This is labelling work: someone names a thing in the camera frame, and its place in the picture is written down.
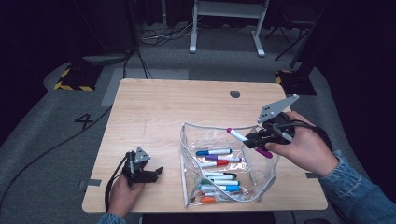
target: denim sleeve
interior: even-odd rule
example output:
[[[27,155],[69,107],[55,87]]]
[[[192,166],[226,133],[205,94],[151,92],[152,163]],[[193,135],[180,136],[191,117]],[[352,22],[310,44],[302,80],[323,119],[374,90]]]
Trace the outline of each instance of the denim sleeve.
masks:
[[[340,163],[318,179],[329,200],[355,223],[396,223],[396,204],[379,186],[359,175],[340,150],[334,155]]]
[[[104,213],[97,224],[126,224],[122,217],[111,213]]]

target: human hand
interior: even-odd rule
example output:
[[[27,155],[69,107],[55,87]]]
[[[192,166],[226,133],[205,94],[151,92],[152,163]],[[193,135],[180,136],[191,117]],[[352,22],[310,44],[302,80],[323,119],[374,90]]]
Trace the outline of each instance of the human hand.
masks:
[[[297,112],[291,111],[286,114],[290,120],[298,119],[314,125]],[[294,138],[290,144],[266,143],[265,148],[288,158],[297,166],[314,172],[319,176],[331,173],[339,161],[334,157],[320,136],[311,129],[304,127],[294,127],[294,132]]]
[[[110,191],[110,202],[108,213],[126,217],[131,211],[140,192],[146,186],[144,183],[138,183],[131,188],[128,186],[128,180],[124,175],[120,175]]]

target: red marker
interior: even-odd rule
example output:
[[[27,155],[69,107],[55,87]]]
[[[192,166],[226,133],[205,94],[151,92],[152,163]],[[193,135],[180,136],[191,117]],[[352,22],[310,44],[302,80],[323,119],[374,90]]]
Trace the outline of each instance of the red marker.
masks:
[[[221,166],[221,165],[227,165],[228,161],[210,161],[210,162],[205,162],[201,163],[201,167],[209,167],[209,166]]]

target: pink marker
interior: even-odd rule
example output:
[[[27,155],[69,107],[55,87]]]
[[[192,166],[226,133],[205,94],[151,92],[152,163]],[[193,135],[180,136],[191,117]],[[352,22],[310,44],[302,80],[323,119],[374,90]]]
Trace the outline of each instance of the pink marker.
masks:
[[[227,129],[227,133],[229,133],[230,135],[232,135],[233,137],[235,137],[236,139],[238,139],[241,142],[244,142],[244,141],[248,140],[244,135],[238,133],[236,130],[234,130],[232,128],[228,128]],[[260,147],[257,147],[256,151],[258,153],[262,154],[266,158],[269,158],[269,159],[273,158],[273,154],[270,151],[263,150]]]

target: wooden table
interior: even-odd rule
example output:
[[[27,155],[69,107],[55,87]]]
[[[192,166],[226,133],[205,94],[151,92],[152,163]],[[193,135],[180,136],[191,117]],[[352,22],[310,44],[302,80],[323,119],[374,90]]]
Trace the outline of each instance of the wooden table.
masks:
[[[231,91],[238,91],[233,98]],[[285,98],[273,83],[124,79],[106,126],[82,204],[86,212],[104,212],[106,184],[125,153],[142,147],[151,160],[145,170],[163,166],[156,183],[146,185],[134,212],[222,212],[322,210],[327,201],[315,178],[286,158],[277,166],[275,184],[257,203],[222,203],[184,207],[179,133],[187,121],[220,128],[256,124],[262,106]]]

